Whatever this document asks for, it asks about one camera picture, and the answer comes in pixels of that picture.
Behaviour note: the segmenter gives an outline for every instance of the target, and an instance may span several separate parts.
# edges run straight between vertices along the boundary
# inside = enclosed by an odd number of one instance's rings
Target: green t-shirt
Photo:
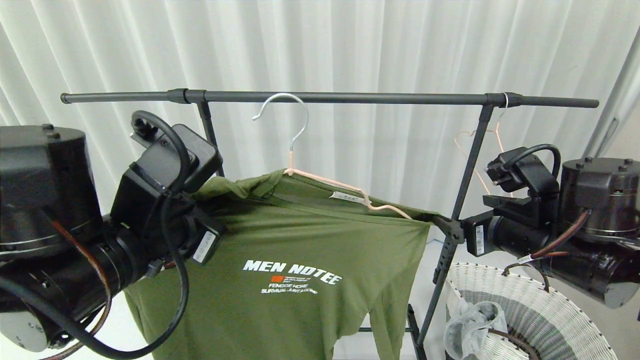
[[[408,220],[354,196],[283,170],[210,179],[195,198],[228,232],[205,266],[188,261],[187,311],[155,359],[332,359],[367,313],[380,358],[398,359],[434,213],[398,206],[420,219]],[[165,270],[125,290],[147,341],[173,318],[179,284]]]

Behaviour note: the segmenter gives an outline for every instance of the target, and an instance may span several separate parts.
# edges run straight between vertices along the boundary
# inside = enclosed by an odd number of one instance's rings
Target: laundry basket
[[[480,301],[500,304],[509,333],[528,343],[540,359],[617,359],[589,317],[571,300],[548,287],[548,283],[492,266],[455,263],[449,270],[444,291],[450,313],[455,312],[462,298],[473,304]],[[527,352],[492,333],[476,356],[479,360],[529,359]]]

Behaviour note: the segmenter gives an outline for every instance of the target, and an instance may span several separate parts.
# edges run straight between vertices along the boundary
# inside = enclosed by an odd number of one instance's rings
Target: clothing tag
[[[213,245],[216,243],[217,238],[217,234],[207,231],[202,237],[202,241],[200,241],[200,244],[198,245],[196,252],[193,253],[191,259],[196,261],[198,264],[204,264],[209,259],[211,250]]]
[[[534,259],[531,258],[531,254],[527,255],[527,256],[523,256],[520,259],[516,260],[518,262],[518,264],[524,264],[524,263],[528,263],[530,261],[534,261]]]
[[[484,254],[484,227],[476,226],[476,256]]]
[[[329,196],[329,199],[340,199],[340,200],[347,200],[351,202],[357,202],[359,204],[364,204],[363,198],[359,196],[349,195],[348,193],[333,192],[333,194]]]

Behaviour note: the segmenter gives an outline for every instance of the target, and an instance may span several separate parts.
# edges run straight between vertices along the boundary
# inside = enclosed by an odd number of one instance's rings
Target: gray cloth
[[[490,301],[481,301],[473,305],[461,299],[445,326],[444,348],[455,360],[478,354],[489,329],[508,331],[500,305]]]

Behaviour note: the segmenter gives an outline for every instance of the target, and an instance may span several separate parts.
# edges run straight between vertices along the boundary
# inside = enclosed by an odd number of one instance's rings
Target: hanger hook
[[[262,112],[264,111],[264,108],[271,102],[274,101],[275,99],[279,99],[281,97],[288,97],[290,99],[294,99],[295,101],[299,102],[304,108],[305,108],[305,113],[306,113],[306,120],[305,120],[305,125],[302,127],[302,129],[300,129],[300,131],[298,131],[298,134],[296,136],[293,137],[293,139],[291,139],[291,146],[289,147],[289,151],[293,152],[293,144],[296,142],[296,140],[298,139],[298,137],[300,135],[302,135],[302,133],[305,132],[305,130],[307,129],[307,126],[309,125],[309,109],[307,108],[307,105],[305,104],[304,101],[302,101],[299,97],[290,94],[288,92],[278,92],[277,94],[274,94],[272,96],[269,97],[269,99],[267,99],[264,103],[262,103],[262,107],[260,108],[260,111],[258,112],[258,115],[252,117],[251,119],[253,121],[258,120],[259,117],[262,116]]]

